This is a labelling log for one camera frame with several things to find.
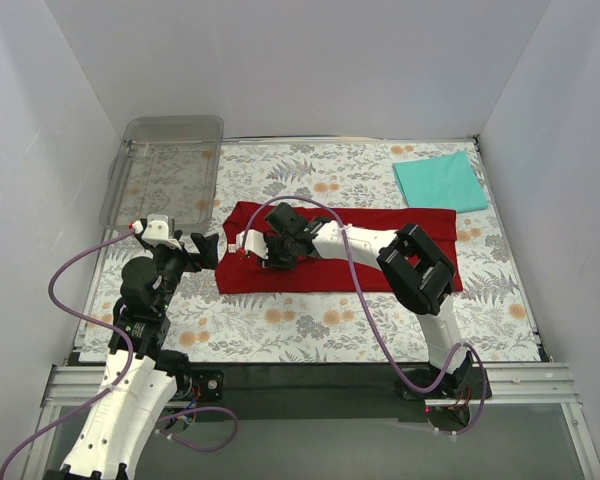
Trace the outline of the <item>red t shirt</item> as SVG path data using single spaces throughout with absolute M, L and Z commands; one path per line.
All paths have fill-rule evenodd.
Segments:
M 261 204 L 240 201 L 223 224 L 229 244 L 236 244 L 237 235 L 244 231 L 248 220 Z M 273 209 L 266 206 L 258 215 L 249 233 L 253 230 L 265 233 L 271 230 L 264 217 Z M 325 209 L 294 207 L 308 220 L 316 216 L 334 220 Z M 335 212 L 345 225 L 371 230 L 397 231 L 406 224 L 419 225 L 449 258 L 456 268 L 453 279 L 453 292 L 463 291 L 460 267 L 456 256 L 456 212 L 447 209 L 406 208 L 406 209 L 365 209 L 336 208 Z M 227 253 L 216 269 L 215 278 L 220 294 L 246 293 L 336 293 L 356 292 L 351 271 L 344 250 L 342 235 L 336 231 L 336 240 L 341 247 L 341 258 L 316 259 L 301 257 L 293 270 L 264 268 L 256 257 L 245 258 L 239 253 Z M 374 259 L 371 266 L 355 266 L 356 275 L 363 292 L 392 293 L 384 274 Z

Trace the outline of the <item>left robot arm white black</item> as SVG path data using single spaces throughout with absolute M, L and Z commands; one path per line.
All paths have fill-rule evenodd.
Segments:
M 218 235 L 193 233 L 190 238 L 193 252 L 179 234 L 137 235 L 148 253 L 122 268 L 97 399 L 61 467 L 47 471 L 45 478 L 133 478 L 159 414 L 186 386 L 186 356 L 163 348 L 171 325 L 169 304 L 184 274 L 218 266 Z

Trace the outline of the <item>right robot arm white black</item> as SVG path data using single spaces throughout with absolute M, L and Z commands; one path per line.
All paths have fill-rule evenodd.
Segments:
M 261 263 L 293 269 L 302 257 L 344 260 L 381 272 L 398 302 L 416 315 L 428 352 L 428 367 L 400 378 L 414 394 L 460 395 L 468 389 L 473 358 L 463 344 L 453 312 L 456 267 L 416 224 L 397 231 L 345 224 L 337 216 L 307 220 L 287 203 L 265 216 L 271 233 L 261 236 Z

